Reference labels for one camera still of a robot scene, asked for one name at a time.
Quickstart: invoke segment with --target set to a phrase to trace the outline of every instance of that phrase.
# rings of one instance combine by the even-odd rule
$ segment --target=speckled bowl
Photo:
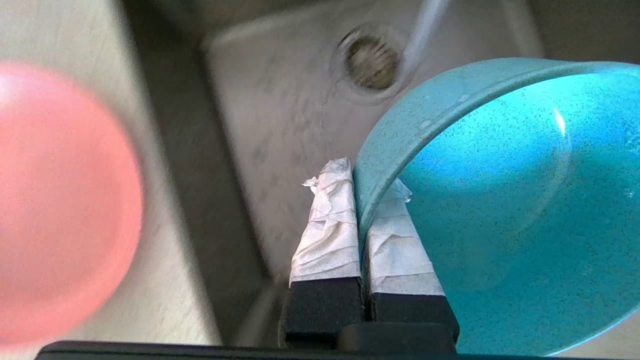
[[[504,58],[413,89],[356,160],[361,245],[396,177],[459,352],[552,354],[638,307],[640,67]]]

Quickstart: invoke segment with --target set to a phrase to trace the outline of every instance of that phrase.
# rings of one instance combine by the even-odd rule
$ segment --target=stainless steel sink
[[[340,71],[345,60],[339,44],[365,25],[364,32],[389,35],[402,46],[420,1],[265,3],[278,11],[258,16],[236,5],[230,18],[222,18],[232,3],[205,1],[197,12],[212,29],[202,46],[244,198],[268,268],[281,280],[289,276],[313,198],[300,184],[329,159],[355,160],[398,97],[466,63],[541,56],[522,2],[454,1],[411,83],[397,96],[379,99]],[[253,19],[234,24],[247,17]]]

